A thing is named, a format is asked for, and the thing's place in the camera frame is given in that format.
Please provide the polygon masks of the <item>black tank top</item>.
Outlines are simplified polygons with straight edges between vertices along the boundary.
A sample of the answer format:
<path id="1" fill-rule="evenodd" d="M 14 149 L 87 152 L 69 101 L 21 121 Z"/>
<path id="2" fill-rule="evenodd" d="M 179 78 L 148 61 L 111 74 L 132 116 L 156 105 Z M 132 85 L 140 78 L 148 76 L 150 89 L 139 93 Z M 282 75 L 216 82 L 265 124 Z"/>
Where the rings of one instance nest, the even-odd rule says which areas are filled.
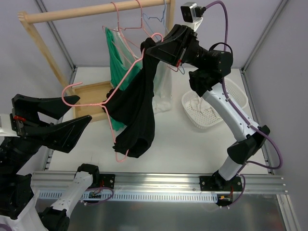
<path id="1" fill-rule="evenodd" d="M 154 77 L 159 60 L 149 55 L 142 59 L 143 67 L 125 90 L 110 90 L 105 104 L 109 116 L 126 125 L 117 135 L 113 149 L 128 157 L 139 158 L 152 145 L 155 135 L 153 111 Z"/>

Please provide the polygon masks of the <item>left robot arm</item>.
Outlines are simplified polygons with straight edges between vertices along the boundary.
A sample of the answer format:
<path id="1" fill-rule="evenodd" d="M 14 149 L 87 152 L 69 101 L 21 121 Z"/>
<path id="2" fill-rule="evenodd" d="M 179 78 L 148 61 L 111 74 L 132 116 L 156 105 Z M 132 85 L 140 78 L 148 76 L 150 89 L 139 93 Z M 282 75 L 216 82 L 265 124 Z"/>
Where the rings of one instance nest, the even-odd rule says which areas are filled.
<path id="1" fill-rule="evenodd" d="M 0 226 L 8 231 L 65 231 L 70 216 L 88 188 L 100 184 L 99 168 L 82 164 L 73 182 L 60 198 L 43 212 L 36 211 L 37 195 L 31 188 L 31 174 L 19 170 L 41 147 L 70 152 L 90 123 L 89 115 L 53 124 L 39 114 L 60 119 L 79 100 L 76 95 L 61 98 L 33 98 L 17 94 L 13 109 L 0 116 Z"/>

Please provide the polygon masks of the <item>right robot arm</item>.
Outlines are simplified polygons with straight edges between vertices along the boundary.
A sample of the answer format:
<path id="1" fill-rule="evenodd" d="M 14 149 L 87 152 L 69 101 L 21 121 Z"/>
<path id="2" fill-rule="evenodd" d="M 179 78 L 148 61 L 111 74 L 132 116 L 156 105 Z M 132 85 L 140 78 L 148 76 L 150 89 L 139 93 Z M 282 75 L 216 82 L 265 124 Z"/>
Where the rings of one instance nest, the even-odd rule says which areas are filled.
<path id="1" fill-rule="evenodd" d="M 227 149 L 224 164 L 206 182 L 212 189 L 225 191 L 245 162 L 263 146 L 270 129 L 259 126 L 231 101 L 224 78 L 231 73 L 233 51 L 216 50 L 216 46 L 201 47 L 193 29 L 175 24 L 146 54 L 172 66 L 187 63 L 196 67 L 189 72 L 190 88 L 218 112 L 236 139 Z"/>

